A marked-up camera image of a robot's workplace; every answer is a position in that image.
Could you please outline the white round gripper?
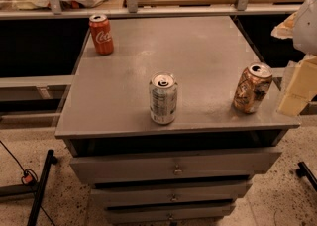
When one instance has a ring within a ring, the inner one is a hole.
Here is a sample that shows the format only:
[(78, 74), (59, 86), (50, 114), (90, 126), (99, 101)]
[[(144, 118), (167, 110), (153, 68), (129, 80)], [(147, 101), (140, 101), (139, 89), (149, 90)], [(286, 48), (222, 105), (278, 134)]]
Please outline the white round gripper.
[(271, 35), (292, 39), (293, 45), (306, 54), (299, 63), (290, 62), (285, 69), (277, 111), (297, 116), (317, 95), (317, 0), (305, 0), (299, 10), (275, 26)]

